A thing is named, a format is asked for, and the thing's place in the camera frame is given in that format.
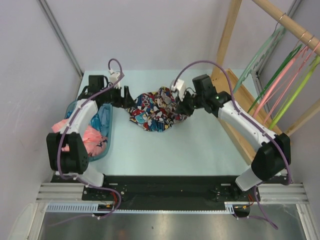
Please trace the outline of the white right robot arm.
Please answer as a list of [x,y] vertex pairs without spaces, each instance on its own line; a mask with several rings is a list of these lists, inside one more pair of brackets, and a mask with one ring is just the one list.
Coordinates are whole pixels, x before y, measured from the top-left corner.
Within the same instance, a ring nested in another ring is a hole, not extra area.
[[267,129],[245,112],[226,91],[217,92],[206,74],[193,80],[195,93],[187,91],[183,80],[174,80],[170,86],[177,93],[176,113],[191,116],[196,109],[204,109],[216,118],[233,126],[255,151],[253,161],[245,172],[235,179],[231,196],[242,201],[254,186],[268,181],[291,163],[290,138]]

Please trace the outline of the comic print shorts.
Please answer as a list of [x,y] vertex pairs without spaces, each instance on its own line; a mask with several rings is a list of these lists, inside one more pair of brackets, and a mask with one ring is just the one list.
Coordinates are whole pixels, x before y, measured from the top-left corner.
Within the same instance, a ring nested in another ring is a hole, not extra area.
[[188,116],[176,113],[178,104],[167,87],[140,94],[126,111],[129,120],[148,132],[164,132]]

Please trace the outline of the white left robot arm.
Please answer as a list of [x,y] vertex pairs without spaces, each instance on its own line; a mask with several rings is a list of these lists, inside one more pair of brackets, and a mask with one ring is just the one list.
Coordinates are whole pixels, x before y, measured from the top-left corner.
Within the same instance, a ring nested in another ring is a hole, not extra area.
[[78,96],[75,108],[67,122],[46,137],[49,163],[62,179],[74,179],[93,188],[100,200],[110,196],[111,188],[104,184],[104,174],[90,165],[83,137],[92,117],[103,104],[127,109],[134,105],[128,86],[121,87],[122,72],[90,75],[88,85]]

